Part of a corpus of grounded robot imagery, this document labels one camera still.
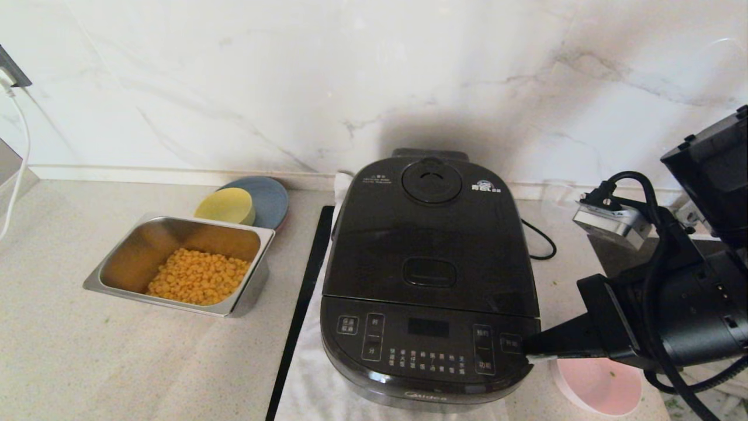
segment black mat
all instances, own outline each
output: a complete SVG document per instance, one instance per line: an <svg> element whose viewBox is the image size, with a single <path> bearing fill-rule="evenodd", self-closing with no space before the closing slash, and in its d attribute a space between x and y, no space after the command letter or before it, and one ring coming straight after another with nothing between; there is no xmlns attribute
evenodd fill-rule
<svg viewBox="0 0 748 421"><path fill-rule="evenodd" d="M304 324L304 318L307 315L307 308L312 299L314 286L317 284L319 270L322 269L327 246L330 242L333 209L335 209L335 206L324 206L319 215L317 231L314 233L314 241L312 242L312 251L309 253L307 269L304 272L304 279L301 281L301 288L299 289L298 299L296 300L296 309L293 311L291 327L286 338L286 347L283 349L283 356L280 359L280 367L278 368L278 376L275 378L273 394L270 398L268 413L265 416L266 421L272 421L275 419L275 413L278 411L278 404L281 402L283 385L286 383L286 376L288 375L288 368L291 366L293 351L296 349L298 334L301 332L302 324Z"/></svg>

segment wall socket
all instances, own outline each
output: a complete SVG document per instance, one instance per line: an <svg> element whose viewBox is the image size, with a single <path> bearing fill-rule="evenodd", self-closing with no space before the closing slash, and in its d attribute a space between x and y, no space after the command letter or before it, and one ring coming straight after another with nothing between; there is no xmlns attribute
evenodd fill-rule
<svg viewBox="0 0 748 421"><path fill-rule="evenodd" d="M13 85L14 88L31 86L31 80L26 77L26 75L23 73L23 71L21 71L21 68L18 67L16 62L13 61L12 58L10 58L10 55L8 55L2 45L0 45L0 67L4 67L5 70L7 70L8 73L10 73L16 80L16 84Z"/></svg>

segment black cable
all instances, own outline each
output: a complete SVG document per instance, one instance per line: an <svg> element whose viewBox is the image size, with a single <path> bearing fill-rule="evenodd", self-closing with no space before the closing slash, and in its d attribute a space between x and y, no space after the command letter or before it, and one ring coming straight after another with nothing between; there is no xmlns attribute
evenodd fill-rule
<svg viewBox="0 0 748 421"><path fill-rule="evenodd" d="M657 331L657 324L655 323L655 304L657 302L657 287L660 283L660 278L657 275L660 271L660 266L663 264L663 256L669 246L670 238L657 209L655 189L652 187L652 183L649 179L640 172L620 172L609 178L608 181L615 183L623 178L632 178L639 181L642 185L644 196L646 197L647 208L649 209L649 216L651 221L654 223L654 226L657 228L657 233L660 235L660 242L657 243L657 248L654 250L654 255L650 260L652 265L647 271L642 291L644 330L648 342L654 351L654 358L662 367L675 391L678 392L699 418L704 421L719 421L709 408L707 408L704 403L696 397L696 394L688 387L680 373L678 373L678 369L675 367L670 355L665 350L662 337Z"/></svg>
<svg viewBox="0 0 748 421"><path fill-rule="evenodd" d="M654 226L661 228L663 226L663 223L662 219L660 218L660 213L659 211L657 211L657 196L655 195L655 188L652 186L652 183L649 181L646 175L636 171L619 172L611 178L608 178L608 182L615 183L624 178L630 178L632 180L639 181L639 184L642 185L642 189L644 190L644 198L646 200L647 208L649 209L650 220L652 221L652 223L654 223Z"/></svg>
<svg viewBox="0 0 748 421"><path fill-rule="evenodd" d="M748 357L742 357L735 361L732 365L730 365L730 367L724 369L721 373L716 374L704 381L700 381L699 383L691 384L688 388L694 391L694 393L709 390L712 387L717 387L722 383L725 383L726 381L740 374L740 372L742 372L746 368L748 368ZM655 372L646 371L644 372L644 377L646 377L647 381L652 386L657 387L662 392L669 393L671 395L675 395L678 393L674 387L662 384L657 378L657 373Z"/></svg>
<svg viewBox="0 0 748 421"><path fill-rule="evenodd" d="M530 255L530 258L534 258L535 260L548 260L549 258L553 258L556 255L556 251L558 251L558 249L556 248L556 243L554 243L554 241L551 240L551 238L548 237L543 231L540 231L539 229L537 229L535 226L533 226L533 224L529 223L528 221L526 221L526 220L523 219L522 223L525 224L525 225L527 225L527 227L530 228L530 229L532 229L534 232L537 232L538 234L540 234L540 236L543 237L548 242L548 244L551 245L551 254L549 254L549 255Z"/></svg>

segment corn kernel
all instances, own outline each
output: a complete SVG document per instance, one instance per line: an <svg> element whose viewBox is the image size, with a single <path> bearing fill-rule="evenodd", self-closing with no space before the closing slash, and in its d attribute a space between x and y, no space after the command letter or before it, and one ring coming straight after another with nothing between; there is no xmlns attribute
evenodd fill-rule
<svg viewBox="0 0 748 421"><path fill-rule="evenodd" d="M210 306L228 298L248 268L249 262L241 259L178 249L159 266L146 294Z"/></svg>

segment pink bowl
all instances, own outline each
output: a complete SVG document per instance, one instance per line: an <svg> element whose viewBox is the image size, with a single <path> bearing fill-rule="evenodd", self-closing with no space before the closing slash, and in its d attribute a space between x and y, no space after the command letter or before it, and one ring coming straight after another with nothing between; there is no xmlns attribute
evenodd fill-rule
<svg viewBox="0 0 748 421"><path fill-rule="evenodd" d="M551 374L568 400L598 414L630 414L642 397L640 370L607 358L551 361Z"/></svg>

